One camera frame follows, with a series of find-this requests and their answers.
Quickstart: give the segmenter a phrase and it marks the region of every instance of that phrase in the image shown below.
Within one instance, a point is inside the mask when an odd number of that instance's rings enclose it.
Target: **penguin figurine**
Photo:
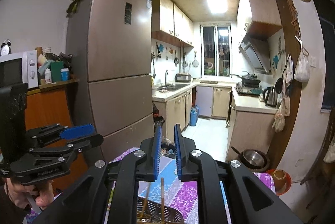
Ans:
[[[10,54],[10,45],[11,42],[9,39],[6,39],[2,44],[1,44],[1,51],[0,51],[0,56],[5,56],[7,54]]]

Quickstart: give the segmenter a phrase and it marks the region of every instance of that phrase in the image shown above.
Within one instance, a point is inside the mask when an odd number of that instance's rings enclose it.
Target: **gas stove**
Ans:
[[[237,83],[236,84],[237,93],[241,96],[255,96],[255,97],[258,97],[259,94],[263,92],[263,90],[259,87],[259,85],[248,84],[248,86],[246,86],[245,83],[241,83],[241,82]]]

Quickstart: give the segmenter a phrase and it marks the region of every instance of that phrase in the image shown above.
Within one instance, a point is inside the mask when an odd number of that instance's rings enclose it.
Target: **white tile floor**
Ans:
[[[225,120],[199,118],[196,126],[188,126],[182,136],[193,139],[198,149],[208,153],[215,160],[224,162],[226,158],[228,129]],[[315,191],[310,182],[300,185],[293,183],[287,193],[280,199],[304,222],[313,216],[306,210]]]
[[[225,120],[199,118],[196,126],[188,126],[183,137],[193,139],[197,149],[224,162],[228,143],[228,129]]]

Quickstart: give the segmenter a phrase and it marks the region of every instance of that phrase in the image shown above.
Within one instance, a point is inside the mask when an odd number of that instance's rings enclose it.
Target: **microwave oven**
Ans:
[[[0,87],[17,83],[28,83],[28,89],[39,86],[36,50],[0,57]]]

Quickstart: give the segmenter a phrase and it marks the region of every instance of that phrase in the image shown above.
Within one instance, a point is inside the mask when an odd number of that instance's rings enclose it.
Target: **green box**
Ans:
[[[64,68],[63,61],[56,61],[56,62],[51,63],[50,70],[51,70],[51,81],[52,82],[58,82],[62,80],[61,69],[63,68]]]

